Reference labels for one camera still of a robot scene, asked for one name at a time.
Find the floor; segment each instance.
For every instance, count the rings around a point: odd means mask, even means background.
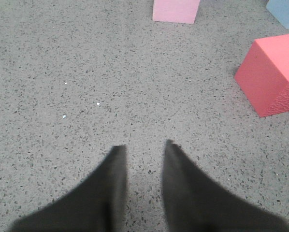
[[[227,190],[289,222],[289,112],[259,118],[233,76],[289,33],[265,0],[202,0],[193,25],[152,0],[0,0],[0,232],[128,146],[126,232],[166,232],[166,139]]]

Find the pink cube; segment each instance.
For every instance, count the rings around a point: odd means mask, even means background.
[[[235,80],[260,117],[289,111],[289,34],[255,40]]]
[[[153,20],[193,24],[199,3],[200,0],[154,0]]]

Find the terrazzo floor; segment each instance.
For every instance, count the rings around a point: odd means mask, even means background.
[[[193,25],[152,0],[0,0],[0,232],[128,146],[125,232],[166,232],[166,139],[289,223],[289,112],[259,118],[233,76],[289,33],[265,0],[202,0]]]

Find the light blue foam block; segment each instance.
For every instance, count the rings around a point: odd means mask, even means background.
[[[289,29],[289,0],[269,0],[266,8],[286,29]]]

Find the cube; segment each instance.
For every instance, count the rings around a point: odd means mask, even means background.
[[[260,117],[289,111],[289,34],[256,39],[234,78]]]
[[[193,24],[199,3],[200,0],[154,0],[153,20]]]
[[[286,29],[289,29],[289,0],[269,0],[266,8]]]

